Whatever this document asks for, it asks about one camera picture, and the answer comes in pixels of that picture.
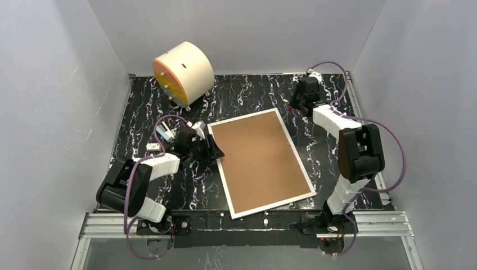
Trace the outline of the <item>white picture frame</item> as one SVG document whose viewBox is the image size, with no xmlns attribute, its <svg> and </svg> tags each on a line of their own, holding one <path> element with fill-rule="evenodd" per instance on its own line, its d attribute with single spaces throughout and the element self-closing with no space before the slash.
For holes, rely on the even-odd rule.
<svg viewBox="0 0 477 270">
<path fill-rule="evenodd" d="M 277 108 L 208 124 L 232 219 L 316 195 Z"/>
</svg>

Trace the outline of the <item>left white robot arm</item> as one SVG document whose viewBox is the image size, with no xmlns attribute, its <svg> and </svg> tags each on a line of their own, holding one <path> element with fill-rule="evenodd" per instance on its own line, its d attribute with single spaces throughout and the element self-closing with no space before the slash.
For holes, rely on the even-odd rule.
<svg viewBox="0 0 477 270">
<path fill-rule="evenodd" d="M 149 183 L 176 174 L 186 161 L 212 163 L 225 156 L 213 136 L 205 134 L 201 127 L 179 128 L 170 145 L 171 152 L 114 160 L 96 193 L 96 201 L 125 216 L 159 223 L 166 208 L 147 197 Z"/>
</svg>

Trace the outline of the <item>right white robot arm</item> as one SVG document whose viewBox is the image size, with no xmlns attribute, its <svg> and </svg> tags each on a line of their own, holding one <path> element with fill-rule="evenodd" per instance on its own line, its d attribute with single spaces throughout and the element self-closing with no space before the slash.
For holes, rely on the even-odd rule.
<svg viewBox="0 0 477 270">
<path fill-rule="evenodd" d="M 329 227 L 340 229 L 350 219 L 354 201 L 368 182 L 385 167 L 384 153 L 378 127 L 361 124 L 340 116 L 327 104 L 320 75 L 299 79 L 290 107 L 337 139 L 339 178 L 333 193 L 326 200 L 320 215 L 306 218 L 303 228 Z"/>
</svg>

